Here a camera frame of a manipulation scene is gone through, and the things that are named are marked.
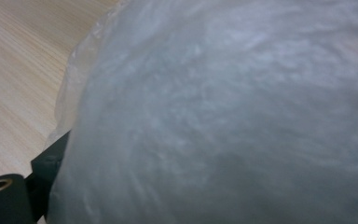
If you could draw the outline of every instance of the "plastic bag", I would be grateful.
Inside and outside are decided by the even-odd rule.
[[[114,15],[69,68],[89,78],[48,223],[358,223],[358,1]]]

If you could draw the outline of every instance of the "wrinkled plastic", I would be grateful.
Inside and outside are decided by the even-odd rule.
[[[48,223],[358,224],[358,1],[113,14],[69,62]]]

